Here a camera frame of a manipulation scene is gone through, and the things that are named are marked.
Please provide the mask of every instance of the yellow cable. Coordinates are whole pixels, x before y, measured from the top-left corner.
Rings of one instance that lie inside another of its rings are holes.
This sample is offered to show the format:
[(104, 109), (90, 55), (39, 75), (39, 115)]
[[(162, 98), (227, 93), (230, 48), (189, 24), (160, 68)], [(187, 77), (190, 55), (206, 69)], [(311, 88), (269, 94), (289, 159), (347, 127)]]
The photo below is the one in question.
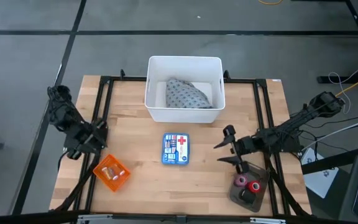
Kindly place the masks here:
[(264, 2), (264, 1), (261, 1), (261, 0), (258, 0), (260, 3), (262, 4), (266, 4), (268, 6), (274, 6), (274, 5), (277, 5), (277, 4), (280, 4), (283, 0), (279, 0), (278, 2)]
[(347, 88), (344, 89), (343, 91), (340, 91), (340, 92), (339, 92), (337, 95), (335, 95), (335, 96), (338, 97), (340, 94), (346, 92), (347, 90), (350, 90), (351, 88), (353, 88), (353, 87), (355, 87), (355, 86), (357, 86), (357, 85), (358, 85), (358, 82), (355, 83), (355, 84), (353, 84), (353, 85), (351, 85), (350, 87), (347, 87)]

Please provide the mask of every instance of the red tape roll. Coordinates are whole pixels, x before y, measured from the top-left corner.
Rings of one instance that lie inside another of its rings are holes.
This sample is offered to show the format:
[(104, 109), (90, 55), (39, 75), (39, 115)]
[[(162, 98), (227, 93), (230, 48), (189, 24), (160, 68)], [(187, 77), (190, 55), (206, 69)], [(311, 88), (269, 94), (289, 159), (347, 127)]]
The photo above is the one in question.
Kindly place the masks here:
[(256, 180), (249, 182), (248, 189), (249, 189), (249, 191), (251, 191), (254, 194), (258, 193), (260, 191), (259, 182)]

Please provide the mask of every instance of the gray concrete floor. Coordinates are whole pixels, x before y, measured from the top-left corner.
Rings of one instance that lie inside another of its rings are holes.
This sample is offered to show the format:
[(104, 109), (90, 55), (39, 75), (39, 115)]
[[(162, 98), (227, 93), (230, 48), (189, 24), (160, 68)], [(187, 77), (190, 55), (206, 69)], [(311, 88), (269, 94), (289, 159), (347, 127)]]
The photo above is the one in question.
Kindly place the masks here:
[[(353, 1), (358, 12), (358, 1)], [(79, 0), (0, 0), (0, 29), (71, 30)], [(264, 6), (257, 0), (88, 0), (79, 30), (356, 30), (350, 12), (341, 2), (291, 2)], [(0, 36), (0, 215), (8, 214), (25, 161), (47, 102), (46, 87), (53, 84), (68, 36)], [(337, 85), (320, 85), (316, 77), (358, 69), (358, 39), (330, 37), (251, 37), (213, 35), (77, 36), (63, 84), (74, 99), (83, 75), (145, 76), (152, 55), (220, 57), (224, 69), (238, 78), (282, 79), (291, 113), (322, 91), (337, 93)], [(358, 87), (349, 91), (351, 112), (358, 115)], [(316, 119), (316, 125), (327, 119)], [(310, 129), (315, 135), (352, 124)], [(64, 136), (49, 128), (24, 212), (48, 210), (57, 176), (57, 160)], [(358, 147), (358, 129), (325, 141)], [(331, 156), (340, 149), (319, 146)], [(317, 215), (324, 212), (313, 207)]]

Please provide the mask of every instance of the black floor stripe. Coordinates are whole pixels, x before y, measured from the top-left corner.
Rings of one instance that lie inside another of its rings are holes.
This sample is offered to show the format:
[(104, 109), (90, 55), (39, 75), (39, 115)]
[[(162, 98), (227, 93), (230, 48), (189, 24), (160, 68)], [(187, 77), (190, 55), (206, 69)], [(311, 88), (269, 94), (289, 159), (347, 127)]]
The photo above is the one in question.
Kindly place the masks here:
[[(62, 62), (60, 64), (60, 68), (59, 68), (59, 71), (58, 71), (56, 79), (55, 79), (55, 83), (54, 83), (55, 86), (60, 85), (62, 83), (63, 76), (64, 76), (64, 73), (65, 73), (65, 70), (67, 67), (68, 59), (70, 58), (71, 50), (73, 48), (73, 44), (74, 44), (74, 40), (75, 40), (75, 32), (77, 31), (78, 26), (80, 24), (81, 17), (84, 12), (85, 4), (86, 4), (86, 0), (81, 0), (80, 6), (78, 8), (77, 16), (75, 18), (73, 28), (70, 32), (70, 37), (68, 38), (66, 49), (63, 54)], [(45, 136), (47, 134), (48, 126), (49, 126), (48, 114), (47, 114), (47, 110), (45, 110), (44, 115), (43, 115), (42, 120), (39, 125), (39, 131), (34, 139), (34, 143), (32, 145), (32, 149), (30, 151), (31, 156), (30, 156), (29, 164), (25, 170), (23, 181), (21, 183), (19, 193), (17, 194), (17, 199), (15, 201), (15, 204), (14, 204), (14, 207), (12, 210), (13, 215), (19, 215), (22, 213), (23, 206), (25, 203), (25, 198), (27, 197), (27, 193), (28, 193), (30, 185), (31, 185), (31, 180), (32, 180), (35, 168), (37, 167), (38, 158), (41, 153), (41, 149), (42, 149), (42, 145), (45, 140)]]
[(0, 35), (70, 35), (71, 30), (0, 30)]
[(358, 30), (80, 30), (76, 35), (295, 35), (358, 36)]
[(346, 0), (291, 0), (291, 1), (345, 2)]

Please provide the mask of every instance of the red cross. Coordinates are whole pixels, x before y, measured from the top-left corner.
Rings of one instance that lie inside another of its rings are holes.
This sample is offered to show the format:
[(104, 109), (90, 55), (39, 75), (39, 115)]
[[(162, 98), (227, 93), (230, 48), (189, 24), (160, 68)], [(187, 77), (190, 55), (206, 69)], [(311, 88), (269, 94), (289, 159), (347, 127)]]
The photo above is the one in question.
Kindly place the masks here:
[(183, 145), (183, 143), (186, 142), (186, 139), (184, 139), (183, 136), (180, 136), (180, 139), (178, 139), (178, 142), (180, 142), (180, 144)]

